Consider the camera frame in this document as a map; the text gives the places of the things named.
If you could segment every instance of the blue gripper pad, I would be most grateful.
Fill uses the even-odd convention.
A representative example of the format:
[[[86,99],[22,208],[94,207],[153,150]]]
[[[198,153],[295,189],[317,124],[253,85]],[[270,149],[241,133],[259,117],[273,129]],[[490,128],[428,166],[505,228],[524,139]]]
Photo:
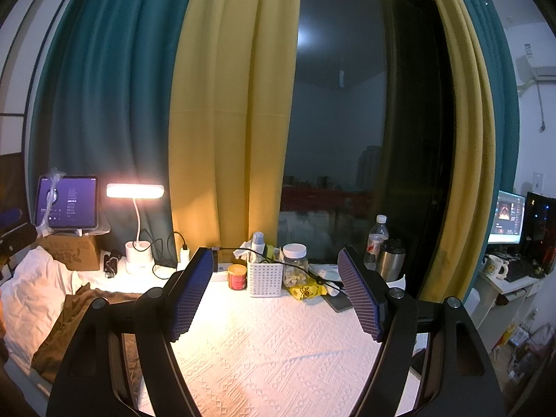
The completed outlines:
[[[201,298],[210,282],[213,267],[212,251],[205,251],[198,263],[196,265],[190,263],[186,268],[189,267],[193,267],[195,270],[177,300],[173,324],[170,328],[170,335],[175,340],[189,330]]]
[[[346,249],[338,254],[338,272],[363,332],[377,340],[382,335],[379,308]]]

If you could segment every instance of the cardboard box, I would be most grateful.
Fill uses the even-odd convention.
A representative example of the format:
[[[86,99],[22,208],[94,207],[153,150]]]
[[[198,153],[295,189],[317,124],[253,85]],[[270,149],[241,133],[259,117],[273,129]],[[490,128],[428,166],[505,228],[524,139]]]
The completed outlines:
[[[94,236],[48,235],[39,238],[42,246],[55,260],[66,265],[71,271],[98,271],[100,269],[100,249]]]

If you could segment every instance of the white jar lid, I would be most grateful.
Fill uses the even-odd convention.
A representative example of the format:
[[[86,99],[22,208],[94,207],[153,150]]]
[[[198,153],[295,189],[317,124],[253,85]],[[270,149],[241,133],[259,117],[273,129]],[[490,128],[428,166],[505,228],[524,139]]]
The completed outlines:
[[[307,256],[307,246],[300,243],[290,243],[282,248],[282,252],[289,259],[302,259]]]

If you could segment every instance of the white desk lamp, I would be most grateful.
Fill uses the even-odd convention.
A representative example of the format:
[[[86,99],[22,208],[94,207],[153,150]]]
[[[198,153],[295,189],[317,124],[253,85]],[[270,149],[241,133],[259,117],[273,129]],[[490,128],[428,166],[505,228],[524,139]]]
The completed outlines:
[[[162,185],[135,185],[131,183],[109,183],[106,186],[106,195],[115,198],[133,200],[135,213],[137,213],[137,237],[135,241],[126,243],[126,270],[129,274],[146,274],[152,271],[155,261],[152,258],[151,243],[139,241],[141,232],[141,218],[137,209],[136,199],[158,199],[164,195]]]

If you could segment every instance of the thermos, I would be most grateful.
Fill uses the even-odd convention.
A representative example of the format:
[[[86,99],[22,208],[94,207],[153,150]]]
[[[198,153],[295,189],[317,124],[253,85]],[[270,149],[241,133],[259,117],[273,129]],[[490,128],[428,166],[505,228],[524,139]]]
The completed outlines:
[[[405,248],[401,240],[389,238],[380,246],[376,270],[386,282],[398,279],[405,259]]]

